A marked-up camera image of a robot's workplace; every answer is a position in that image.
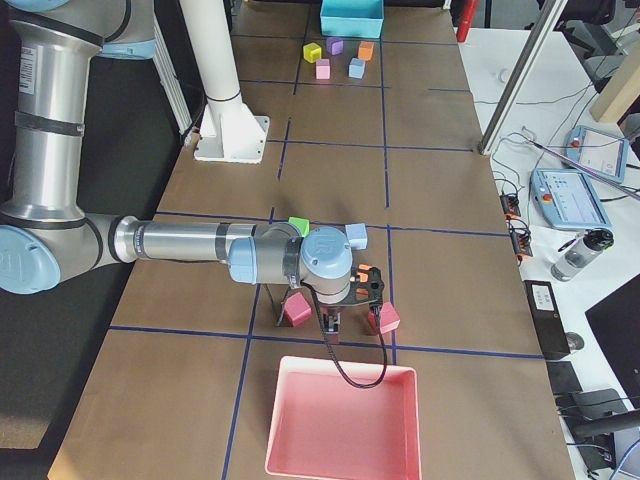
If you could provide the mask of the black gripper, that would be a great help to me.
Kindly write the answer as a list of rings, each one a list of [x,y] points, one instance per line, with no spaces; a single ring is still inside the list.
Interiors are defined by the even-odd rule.
[[[340,344],[340,324],[341,324],[341,310],[339,306],[333,306],[321,303],[321,326],[325,334],[325,341],[329,345]]]

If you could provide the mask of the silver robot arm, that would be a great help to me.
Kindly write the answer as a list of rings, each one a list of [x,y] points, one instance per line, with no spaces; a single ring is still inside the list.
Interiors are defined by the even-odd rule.
[[[305,287],[323,330],[355,303],[346,235],[268,227],[159,223],[87,214],[77,204],[89,67],[98,55],[155,53],[150,1],[12,1],[21,38],[13,193],[1,207],[1,286],[35,294],[115,263],[219,262],[239,283]]]

